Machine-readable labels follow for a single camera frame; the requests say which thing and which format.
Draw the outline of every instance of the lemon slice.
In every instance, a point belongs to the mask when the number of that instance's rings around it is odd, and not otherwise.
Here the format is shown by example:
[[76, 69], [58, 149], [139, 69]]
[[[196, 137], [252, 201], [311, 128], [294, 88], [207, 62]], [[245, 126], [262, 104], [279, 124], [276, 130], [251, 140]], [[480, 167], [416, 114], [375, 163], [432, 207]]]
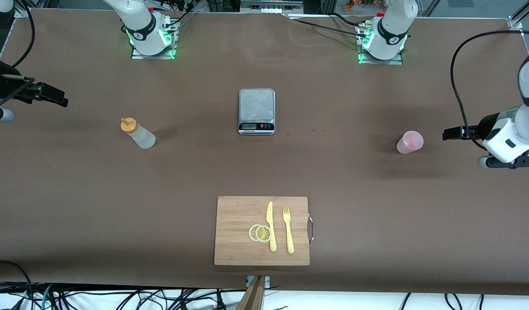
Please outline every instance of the lemon slice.
[[268, 226], [260, 226], [257, 228], [257, 240], [260, 242], [268, 242], [270, 240], [270, 227]]
[[255, 224], [249, 228], [249, 238], [251, 238], [252, 241], [258, 242], [259, 239], [257, 239], [257, 229], [260, 227], [260, 224]]

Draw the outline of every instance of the white floor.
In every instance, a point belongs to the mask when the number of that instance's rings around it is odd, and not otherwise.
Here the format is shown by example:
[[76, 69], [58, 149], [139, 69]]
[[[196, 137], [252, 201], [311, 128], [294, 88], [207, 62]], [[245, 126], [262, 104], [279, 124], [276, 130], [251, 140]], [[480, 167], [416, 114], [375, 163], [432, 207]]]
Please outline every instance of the white floor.
[[[199, 296], [214, 290], [200, 290], [194, 296]], [[166, 291], [168, 297], [178, 296], [179, 291]], [[363, 292], [309, 292], [309, 291], [268, 291], [264, 298], [263, 310], [277, 310], [287, 306], [286, 310], [400, 310], [404, 293], [363, 293]], [[79, 310], [113, 310], [128, 295], [91, 296], [77, 294], [68, 298], [68, 301]], [[224, 293], [225, 304], [239, 302], [242, 292]], [[478, 310], [479, 295], [458, 294], [463, 310]], [[0, 310], [10, 309], [19, 300], [18, 296], [0, 294]], [[156, 302], [165, 304], [162, 299], [155, 298]], [[450, 297], [450, 302], [457, 309], [455, 299]], [[132, 298], [124, 310], [134, 310], [139, 302]], [[196, 301], [188, 304], [189, 310], [201, 309], [203, 306], [215, 304], [212, 301]], [[22, 310], [30, 309], [30, 303], [24, 302]], [[412, 294], [408, 299], [405, 310], [449, 310], [444, 294]], [[500, 296], [486, 295], [483, 310], [529, 310], [529, 296]], [[161, 310], [158, 304], [146, 302], [140, 310]]]

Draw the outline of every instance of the plastic bottle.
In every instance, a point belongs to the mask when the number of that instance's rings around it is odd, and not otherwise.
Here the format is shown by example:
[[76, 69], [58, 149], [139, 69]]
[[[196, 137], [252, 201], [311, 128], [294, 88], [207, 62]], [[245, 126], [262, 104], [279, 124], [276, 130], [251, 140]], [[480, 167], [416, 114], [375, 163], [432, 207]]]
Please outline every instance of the plastic bottle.
[[140, 126], [134, 118], [121, 118], [121, 129], [142, 149], [149, 149], [155, 144], [154, 134]]

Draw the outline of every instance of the wooden cutting board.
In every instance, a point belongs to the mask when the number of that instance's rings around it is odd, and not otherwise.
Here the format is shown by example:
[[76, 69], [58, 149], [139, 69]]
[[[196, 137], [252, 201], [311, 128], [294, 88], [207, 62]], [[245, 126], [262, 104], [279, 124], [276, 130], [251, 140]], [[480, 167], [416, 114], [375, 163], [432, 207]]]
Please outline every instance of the wooden cutting board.
[[[273, 203], [274, 234], [277, 250], [270, 251], [268, 242], [249, 238], [254, 224], [268, 226], [266, 210]], [[289, 207], [294, 253], [288, 253], [283, 208]], [[233, 266], [308, 266], [308, 198], [219, 196], [217, 204], [217, 234], [215, 265]]]

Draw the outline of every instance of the orange bottle cap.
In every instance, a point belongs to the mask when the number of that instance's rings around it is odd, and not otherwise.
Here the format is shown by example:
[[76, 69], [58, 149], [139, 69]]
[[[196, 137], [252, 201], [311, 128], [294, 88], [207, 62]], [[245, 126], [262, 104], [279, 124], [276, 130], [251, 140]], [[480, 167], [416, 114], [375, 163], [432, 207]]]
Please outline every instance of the orange bottle cap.
[[138, 122], [134, 118], [121, 118], [121, 129], [126, 133], [138, 130]]

